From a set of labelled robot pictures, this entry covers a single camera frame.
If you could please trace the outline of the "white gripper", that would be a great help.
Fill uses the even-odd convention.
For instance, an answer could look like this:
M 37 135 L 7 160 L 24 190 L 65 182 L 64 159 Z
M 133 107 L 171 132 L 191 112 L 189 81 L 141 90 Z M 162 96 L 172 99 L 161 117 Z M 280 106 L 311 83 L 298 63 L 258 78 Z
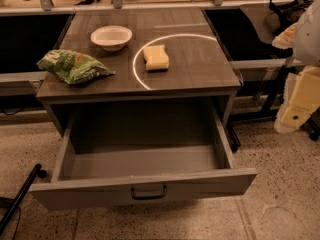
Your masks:
M 296 27 L 294 23 L 282 31 L 274 38 L 272 46 L 293 48 Z M 298 130 L 320 107 L 320 68 L 305 66 L 298 74 L 290 73 L 285 81 L 283 97 L 274 129 L 285 134 Z

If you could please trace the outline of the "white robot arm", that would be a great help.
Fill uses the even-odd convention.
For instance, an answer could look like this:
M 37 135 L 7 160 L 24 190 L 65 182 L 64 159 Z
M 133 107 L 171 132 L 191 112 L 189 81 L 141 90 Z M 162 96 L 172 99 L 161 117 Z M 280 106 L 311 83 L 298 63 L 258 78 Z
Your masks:
M 314 0 L 299 20 L 272 41 L 276 48 L 293 49 L 304 69 L 289 74 L 274 129 L 279 133 L 298 130 L 320 107 L 320 0 Z

